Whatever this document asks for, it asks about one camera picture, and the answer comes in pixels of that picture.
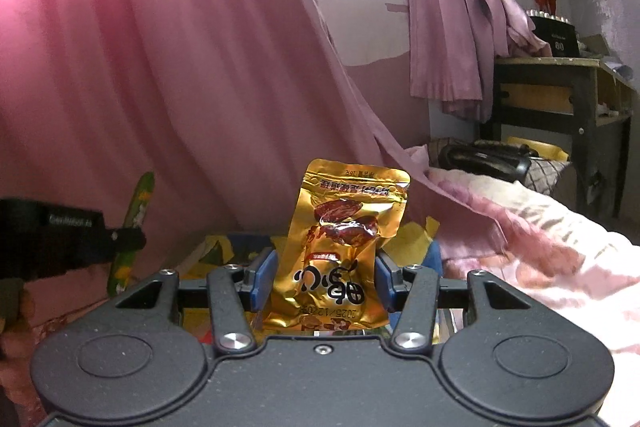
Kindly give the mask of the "gold foil snack packet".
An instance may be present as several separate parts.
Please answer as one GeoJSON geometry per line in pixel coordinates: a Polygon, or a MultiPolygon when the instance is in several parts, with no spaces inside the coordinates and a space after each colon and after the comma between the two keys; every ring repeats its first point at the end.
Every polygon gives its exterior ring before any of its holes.
{"type": "Polygon", "coordinates": [[[311,161],[262,328],[334,333],[385,325],[375,257],[398,232],[410,182],[400,169],[311,161]]]}

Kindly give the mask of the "green yellow snack packet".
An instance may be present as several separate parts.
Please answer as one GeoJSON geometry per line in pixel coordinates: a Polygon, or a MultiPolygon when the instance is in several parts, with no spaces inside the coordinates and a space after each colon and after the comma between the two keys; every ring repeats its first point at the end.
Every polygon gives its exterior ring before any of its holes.
{"type": "Polygon", "coordinates": [[[142,225],[155,187],[152,171],[142,174],[132,195],[122,226],[113,233],[116,256],[107,279],[106,291],[110,297],[126,291],[132,277],[137,252],[145,245],[142,225]]]}

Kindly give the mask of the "colourful snack storage box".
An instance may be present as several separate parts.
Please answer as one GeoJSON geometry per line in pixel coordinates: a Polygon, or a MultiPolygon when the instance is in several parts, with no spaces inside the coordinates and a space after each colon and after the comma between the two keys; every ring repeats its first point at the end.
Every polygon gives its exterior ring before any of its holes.
{"type": "MultiPolygon", "coordinates": [[[[422,265],[442,272],[439,245],[431,247],[439,223],[427,217],[424,225],[407,222],[401,225],[396,236],[384,251],[398,267],[422,265]]],[[[206,275],[221,265],[248,265],[265,248],[282,251],[285,235],[229,233],[206,235],[202,243],[178,265],[181,280],[205,279],[206,275]]],[[[201,343],[212,343],[209,312],[204,308],[186,308],[182,312],[182,326],[201,343]]]]}

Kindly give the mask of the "pink floral blanket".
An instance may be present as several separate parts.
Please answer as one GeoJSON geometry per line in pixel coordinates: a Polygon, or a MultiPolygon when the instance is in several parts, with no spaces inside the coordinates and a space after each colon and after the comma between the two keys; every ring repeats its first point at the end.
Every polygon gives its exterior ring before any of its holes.
{"type": "Polygon", "coordinates": [[[446,256],[447,277],[487,270],[595,335],[615,363],[600,415],[611,426],[638,425],[638,246],[521,183],[437,169],[425,146],[407,152],[428,179],[496,219],[506,236],[495,254],[446,256]]]}

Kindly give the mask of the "black handbag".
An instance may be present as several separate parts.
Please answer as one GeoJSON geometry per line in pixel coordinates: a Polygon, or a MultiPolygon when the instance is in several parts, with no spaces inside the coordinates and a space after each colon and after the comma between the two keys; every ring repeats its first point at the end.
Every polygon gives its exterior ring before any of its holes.
{"type": "Polygon", "coordinates": [[[477,141],[444,146],[438,154],[438,163],[446,170],[462,170],[506,182],[523,182],[532,160],[537,157],[536,150],[526,144],[477,141]]]}

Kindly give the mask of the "large pink curtain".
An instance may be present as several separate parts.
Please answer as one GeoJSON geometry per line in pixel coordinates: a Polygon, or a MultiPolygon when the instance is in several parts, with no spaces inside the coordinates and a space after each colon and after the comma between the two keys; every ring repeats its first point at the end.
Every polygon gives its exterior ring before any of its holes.
{"type": "Polygon", "coordinates": [[[118,218],[153,171],[139,277],[208,232],[285,232],[316,158],[406,170],[446,256],[506,243],[375,115],[316,0],[1,0],[1,192],[118,218]]]}

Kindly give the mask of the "dark wooden desk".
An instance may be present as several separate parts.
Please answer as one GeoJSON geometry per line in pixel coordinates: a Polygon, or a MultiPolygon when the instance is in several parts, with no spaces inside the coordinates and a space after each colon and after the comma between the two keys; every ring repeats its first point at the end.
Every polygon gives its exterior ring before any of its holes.
{"type": "Polygon", "coordinates": [[[593,220],[616,218],[623,202],[636,90],[596,58],[499,58],[491,118],[480,137],[502,127],[570,137],[577,210],[593,220]]]}

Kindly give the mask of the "tied purple curtain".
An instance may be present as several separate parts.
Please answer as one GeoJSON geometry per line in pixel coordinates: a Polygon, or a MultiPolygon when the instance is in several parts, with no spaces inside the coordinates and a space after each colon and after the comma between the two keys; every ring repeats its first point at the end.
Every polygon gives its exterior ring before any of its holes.
{"type": "Polygon", "coordinates": [[[516,0],[408,0],[410,94],[442,113],[488,121],[497,58],[549,57],[516,0]]]}

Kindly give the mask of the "black box on desk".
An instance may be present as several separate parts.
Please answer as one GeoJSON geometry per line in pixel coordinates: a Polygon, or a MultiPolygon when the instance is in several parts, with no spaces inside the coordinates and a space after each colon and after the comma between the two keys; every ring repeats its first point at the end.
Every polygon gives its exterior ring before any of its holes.
{"type": "Polygon", "coordinates": [[[554,57],[580,57],[577,32],[567,18],[538,10],[526,14],[535,24],[534,34],[549,43],[554,57]]]}

